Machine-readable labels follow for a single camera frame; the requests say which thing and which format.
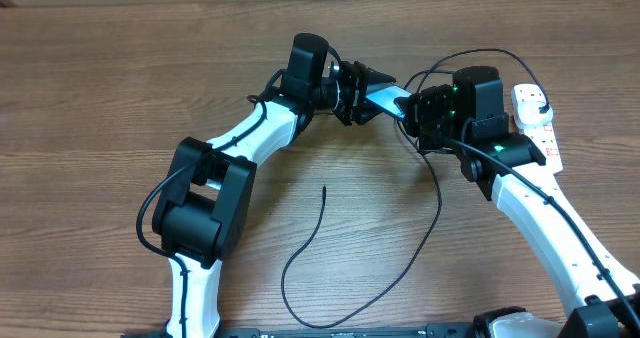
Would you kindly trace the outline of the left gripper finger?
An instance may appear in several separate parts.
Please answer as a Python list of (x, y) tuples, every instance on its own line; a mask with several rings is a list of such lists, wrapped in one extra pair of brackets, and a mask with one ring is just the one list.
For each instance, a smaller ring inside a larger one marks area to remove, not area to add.
[(357, 62), (357, 68), (358, 68), (357, 88), (360, 91), (366, 91), (368, 87), (371, 85), (396, 82), (395, 77), (376, 71), (361, 62)]
[(365, 101), (355, 107), (355, 123), (364, 125), (383, 112), (378, 105)]

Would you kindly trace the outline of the Samsung Galaxy smartphone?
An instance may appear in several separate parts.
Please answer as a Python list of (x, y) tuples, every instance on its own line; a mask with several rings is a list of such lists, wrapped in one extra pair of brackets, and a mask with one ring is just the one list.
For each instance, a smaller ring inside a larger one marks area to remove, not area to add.
[(390, 83), (370, 85), (365, 99), (397, 121), (405, 119), (406, 104), (411, 93)]

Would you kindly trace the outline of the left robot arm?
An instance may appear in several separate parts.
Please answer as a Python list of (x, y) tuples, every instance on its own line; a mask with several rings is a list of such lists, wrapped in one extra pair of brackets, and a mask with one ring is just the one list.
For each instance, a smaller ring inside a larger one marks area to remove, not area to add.
[(247, 118), (207, 141), (183, 139), (166, 178), (145, 201), (156, 206), (156, 249), (168, 258), (173, 279), (165, 336), (215, 336), (222, 264), (241, 238), (256, 172), (273, 153), (293, 143), (319, 110), (345, 125), (362, 125), (380, 113), (401, 120), (396, 101), (408, 95), (394, 77), (343, 61), (325, 38), (299, 33), (286, 68), (252, 97)]

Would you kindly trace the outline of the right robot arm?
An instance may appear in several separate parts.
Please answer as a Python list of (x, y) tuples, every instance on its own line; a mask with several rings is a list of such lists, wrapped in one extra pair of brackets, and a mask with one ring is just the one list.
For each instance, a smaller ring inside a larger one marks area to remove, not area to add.
[(494, 67), (471, 66), (449, 84), (396, 98), (405, 132), (424, 151), (447, 148), (516, 226), (560, 298), (566, 322), (537, 323), (536, 334), (639, 334), (639, 278), (614, 258), (561, 191), (553, 109), (538, 80), (514, 86), (507, 113)]

